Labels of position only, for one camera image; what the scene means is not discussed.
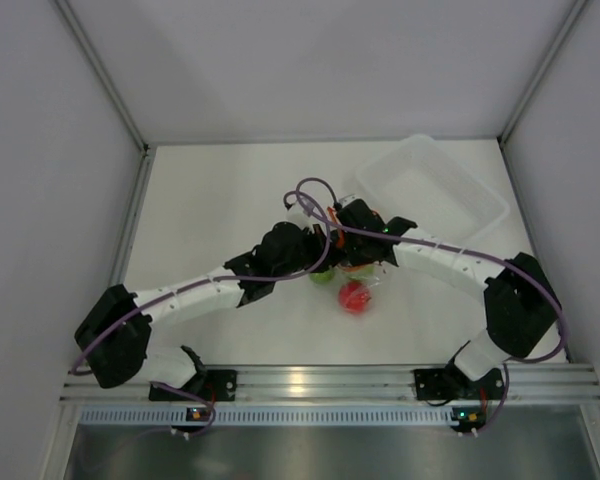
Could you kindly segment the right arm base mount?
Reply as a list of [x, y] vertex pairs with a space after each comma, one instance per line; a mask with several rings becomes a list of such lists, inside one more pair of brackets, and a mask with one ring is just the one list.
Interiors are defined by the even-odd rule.
[[449, 368], [416, 369], [413, 375], [419, 401], [501, 400], [504, 395], [505, 379], [497, 368], [476, 381]]

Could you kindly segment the green fake lime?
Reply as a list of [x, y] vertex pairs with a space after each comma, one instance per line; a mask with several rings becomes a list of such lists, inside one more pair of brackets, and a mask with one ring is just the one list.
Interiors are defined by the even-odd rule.
[[309, 280], [316, 285], [327, 285], [335, 278], [335, 271], [333, 269], [326, 270], [323, 272], [312, 272], [309, 274]]

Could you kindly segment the clear zip top bag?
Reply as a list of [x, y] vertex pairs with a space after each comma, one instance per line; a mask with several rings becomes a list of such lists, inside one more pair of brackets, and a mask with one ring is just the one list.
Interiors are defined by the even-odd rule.
[[330, 231], [315, 223], [305, 237], [308, 264], [320, 263], [309, 279], [318, 285], [335, 283], [339, 307], [358, 316], [372, 305], [372, 289], [381, 283], [376, 267], [388, 253], [380, 240], [363, 233], [387, 234], [389, 229], [382, 217], [356, 196], [337, 201], [326, 213], [333, 223]]

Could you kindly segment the green fake apple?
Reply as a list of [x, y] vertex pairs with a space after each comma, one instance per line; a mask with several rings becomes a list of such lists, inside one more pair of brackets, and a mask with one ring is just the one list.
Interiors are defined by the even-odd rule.
[[342, 274], [352, 281], [368, 281], [375, 277], [375, 265], [341, 266]]

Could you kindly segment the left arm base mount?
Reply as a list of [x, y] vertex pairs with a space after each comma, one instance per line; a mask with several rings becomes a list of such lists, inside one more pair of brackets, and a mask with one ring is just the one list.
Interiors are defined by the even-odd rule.
[[237, 387], [237, 371], [212, 368], [205, 374], [197, 374], [182, 387], [163, 387], [152, 384], [149, 400], [153, 402], [184, 401], [195, 395], [207, 402], [233, 402]]

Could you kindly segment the red fake tomato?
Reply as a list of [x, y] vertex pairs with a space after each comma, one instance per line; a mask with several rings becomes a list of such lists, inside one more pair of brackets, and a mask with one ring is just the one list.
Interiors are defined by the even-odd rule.
[[359, 281], [350, 281], [338, 291], [338, 303], [347, 313], [361, 315], [371, 304], [372, 294], [367, 285]]

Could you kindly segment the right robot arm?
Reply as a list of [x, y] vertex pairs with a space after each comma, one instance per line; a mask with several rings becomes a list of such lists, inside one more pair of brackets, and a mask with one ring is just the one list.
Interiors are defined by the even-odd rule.
[[342, 248], [353, 266], [387, 262], [429, 275], [460, 290], [484, 309], [485, 326], [439, 374], [448, 399], [476, 394], [484, 378], [509, 359], [527, 361], [561, 306], [535, 257], [521, 252], [502, 260], [448, 244], [412, 220], [388, 221], [354, 198], [335, 207]]

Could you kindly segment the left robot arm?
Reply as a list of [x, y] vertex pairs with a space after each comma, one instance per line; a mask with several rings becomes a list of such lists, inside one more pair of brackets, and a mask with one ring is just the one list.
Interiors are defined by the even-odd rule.
[[186, 345], [157, 346], [157, 330], [260, 301], [277, 283], [325, 267], [330, 249], [328, 229], [279, 222], [251, 250], [193, 280], [144, 291], [111, 286], [74, 334], [79, 360], [103, 389], [141, 380], [195, 399], [205, 390], [204, 364]]

